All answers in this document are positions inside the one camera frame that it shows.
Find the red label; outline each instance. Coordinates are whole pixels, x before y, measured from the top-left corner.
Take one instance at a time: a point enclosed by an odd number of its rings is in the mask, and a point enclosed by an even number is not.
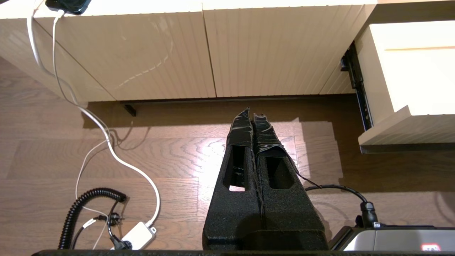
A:
[[[420,248],[422,251],[441,251],[441,246],[438,244],[422,244]]]

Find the white power adapter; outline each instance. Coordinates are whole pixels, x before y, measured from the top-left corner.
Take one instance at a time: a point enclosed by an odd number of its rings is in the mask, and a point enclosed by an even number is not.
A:
[[[140,250],[155,239],[156,232],[157,229],[155,227],[148,228],[144,222],[139,222],[121,240],[129,241],[132,245],[132,250]]]

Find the wooden floor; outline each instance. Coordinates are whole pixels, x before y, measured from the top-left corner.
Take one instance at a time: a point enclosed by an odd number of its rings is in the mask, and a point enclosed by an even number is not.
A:
[[[233,117],[250,106],[273,123],[299,171],[320,184],[363,192],[386,224],[455,226],[455,152],[361,155],[362,124],[354,95],[299,100],[147,103],[132,118],[116,103],[89,109],[114,128],[116,152],[157,184],[162,207],[157,238],[149,249],[201,249],[202,228]],[[85,154],[101,132],[72,105],[0,59],[0,251],[30,255],[58,245],[63,221],[75,200],[74,186]],[[130,200],[117,234],[153,214],[148,183],[118,164],[104,148],[91,159],[80,192],[107,186]],[[311,200],[330,239],[353,225],[360,201],[337,191],[312,191]],[[96,199],[95,209],[112,202]],[[83,212],[83,223],[95,215]],[[101,231],[95,223],[77,248],[91,248]],[[110,248],[107,233],[98,248]]]

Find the phone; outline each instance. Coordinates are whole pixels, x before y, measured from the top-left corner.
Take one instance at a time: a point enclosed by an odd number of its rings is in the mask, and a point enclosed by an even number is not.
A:
[[[51,10],[64,10],[65,12],[81,15],[87,10],[91,0],[46,0],[46,6]]]

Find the white drawer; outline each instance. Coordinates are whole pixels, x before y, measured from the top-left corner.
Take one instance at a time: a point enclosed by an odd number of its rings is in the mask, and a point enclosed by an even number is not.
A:
[[[356,48],[373,121],[360,145],[455,142],[455,21],[372,24]]]

